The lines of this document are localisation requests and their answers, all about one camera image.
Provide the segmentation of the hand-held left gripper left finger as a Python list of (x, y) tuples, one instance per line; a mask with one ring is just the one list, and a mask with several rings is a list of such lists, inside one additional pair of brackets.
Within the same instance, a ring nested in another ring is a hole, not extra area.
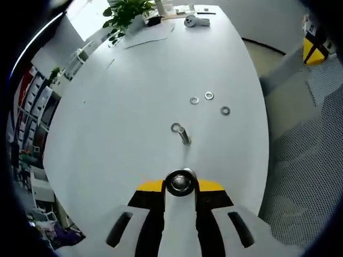
[(165, 182), (137, 187), (127, 205), (120, 205), (93, 227), (89, 256), (157, 256), (164, 230)]

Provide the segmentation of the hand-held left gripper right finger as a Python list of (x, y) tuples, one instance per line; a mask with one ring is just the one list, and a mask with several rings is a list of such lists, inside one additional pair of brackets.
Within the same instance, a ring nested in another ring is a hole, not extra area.
[(235, 205), (219, 183), (197, 180), (195, 211), (201, 256), (272, 256), (270, 226)]

